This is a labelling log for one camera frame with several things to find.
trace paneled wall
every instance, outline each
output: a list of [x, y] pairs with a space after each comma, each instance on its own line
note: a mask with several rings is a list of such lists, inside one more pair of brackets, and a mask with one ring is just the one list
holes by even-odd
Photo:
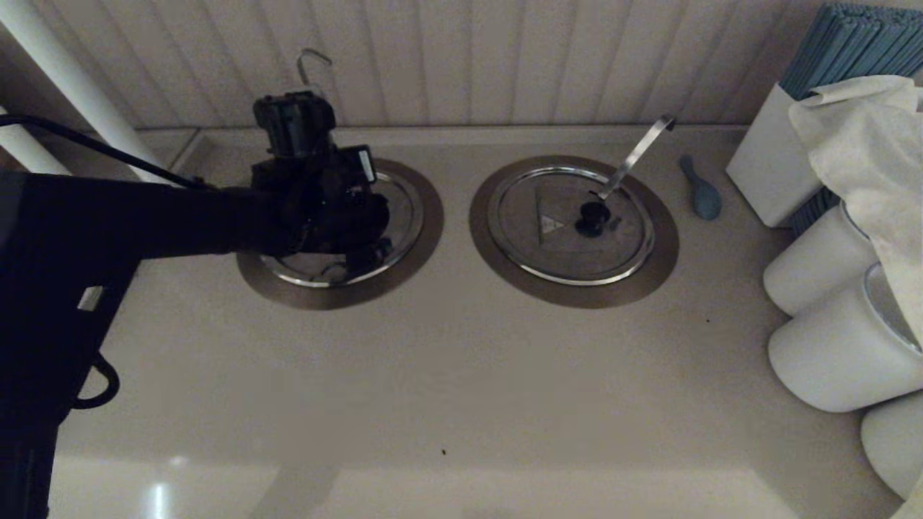
[[[344, 126], [748, 123], [821, 0], [34, 3], [137, 127], [240, 127], [299, 87], [304, 46], [333, 58], [309, 72]], [[0, 45], [0, 104], [82, 124]]]

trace beige countertop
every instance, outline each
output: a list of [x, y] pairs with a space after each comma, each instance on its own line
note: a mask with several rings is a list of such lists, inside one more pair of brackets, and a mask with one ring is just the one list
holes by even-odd
[[[122, 392], [63, 425], [53, 517], [889, 516], [859, 415], [802, 404], [769, 366], [785, 316], [761, 273], [788, 237], [723, 173], [739, 128], [680, 127], [635, 168], [680, 239], [641, 301], [554, 306], [479, 256], [469, 205], [498, 168], [617, 162], [642, 131], [342, 131], [435, 185], [433, 256], [327, 312], [258, 295], [233, 255], [143, 263], [103, 346]], [[265, 148], [254, 130], [200, 133], [183, 172], [238, 183]], [[714, 222], [692, 212], [683, 152], [724, 197]]]

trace black handle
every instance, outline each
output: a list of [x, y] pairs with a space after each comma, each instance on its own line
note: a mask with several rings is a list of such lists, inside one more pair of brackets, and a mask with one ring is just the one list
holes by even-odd
[[100, 372], [100, 375], [103, 375], [106, 378], [108, 385], [106, 389], [103, 390], [100, 394], [93, 396], [91, 398], [80, 398], [74, 401], [74, 409], [93, 409], [101, 405], [109, 404], [112, 399], [118, 394], [118, 390], [121, 387], [121, 382], [118, 378], [118, 372], [115, 371], [112, 364], [102, 356], [102, 354], [96, 355], [96, 360], [93, 362], [93, 367]]
[[581, 235], [595, 238], [603, 233], [603, 226], [612, 218], [612, 212], [603, 202], [586, 202], [580, 206], [580, 220], [574, 225]]
[[0, 439], [0, 516], [47, 519], [57, 428]]

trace stainless steel lid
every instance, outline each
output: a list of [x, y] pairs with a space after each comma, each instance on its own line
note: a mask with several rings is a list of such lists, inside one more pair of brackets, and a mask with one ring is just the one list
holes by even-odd
[[372, 190], [388, 199], [390, 220], [372, 247], [346, 254], [293, 254], [285, 258], [261, 256], [281, 279], [311, 288], [358, 283], [379, 275], [400, 261], [423, 229], [423, 202], [416, 187], [399, 173], [378, 172]]
[[575, 226], [583, 202], [599, 201], [588, 188], [616, 171], [571, 156], [501, 168], [474, 194], [469, 219], [477, 251], [505, 281], [556, 305], [611, 308], [646, 297], [677, 264], [679, 234], [664, 203], [629, 175], [606, 198], [612, 217], [598, 237]]
[[[601, 201], [591, 191], [609, 179], [593, 168], [550, 163], [503, 181], [488, 203], [487, 224], [500, 250], [526, 271], [560, 284], [610, 284], [632, 275], [654, 245], [651, 215], [630, 187]], [[581, 206], [605, 204], [598, 235], [578, 230]]]

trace circular lid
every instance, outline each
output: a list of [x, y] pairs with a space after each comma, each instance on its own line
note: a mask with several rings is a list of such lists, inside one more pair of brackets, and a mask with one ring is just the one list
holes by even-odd
[[390, 219], [378, 241], [349, 254], [261, 256], [279, 278], [300, 286], [330, 288], [358, 283], [393, 267], [414, 246], [423, 229], [423, 203], [414, 185], [400, 174], [377, 171], [372, 190], [388, 199]]
[[[341, 278], [338, 284], [325, 285], [320, 284], [320, 279], [315, 279], [314, 282], [310, 279], [322, 273], [327, 266], [345, 258], [326, 258], [327, 261], [332, 260], [332, 263], [319, 261], [310, 263], [310, 267], [294, 263], [296, 260], [311, 260], [310, 258], [292, 259], [291, 262], [286, 258], [288, 265], [270, 261], [269, 263], [275, 267], [273, 270], [267, 263], [267, 258], [262, 258], [259, 254], [240, 252], [237, 253], [237, 266], [247, 284], [267, 299], [289, 307], [333, 310], [381, 297], [419, 271], [436, 250], [439, 237], [442, 236], [443, 210], [439, 194], [425, 176], [404, 164], [378, 158], [375, 160], [375, 168], [379, 181], [372, 188], [388, 197], [393, 204], [390, 209], [394, 211], [385, 233], [385, 236], [391, 239], [393, 247], [387, 257], [371, 268], [353, 270], [353, 277]], [[397, 210], [400, 204], [408, 200], [413, 211]], [[408, 215], [412, 216], [410, 223], [403, 219]], [[417, 218], [422, 223], [422, 229], [416, 227], [419, 225], [416, 222]], [[324, 274], [327, 276], [324, 279], [330, 280], [332, 270], [333, 268], [330, 268]]]
[[[549, 281], [585, 286], [624, 279], [650, 256], [653, 221], [628, 187], [606, 200], [591, 193], [608, 178], [565, 163], [510, 176], [487, 204], [490, 234], [510, 260]], [[605, 223], [586, 232], [584, 217], [600, 213]]]

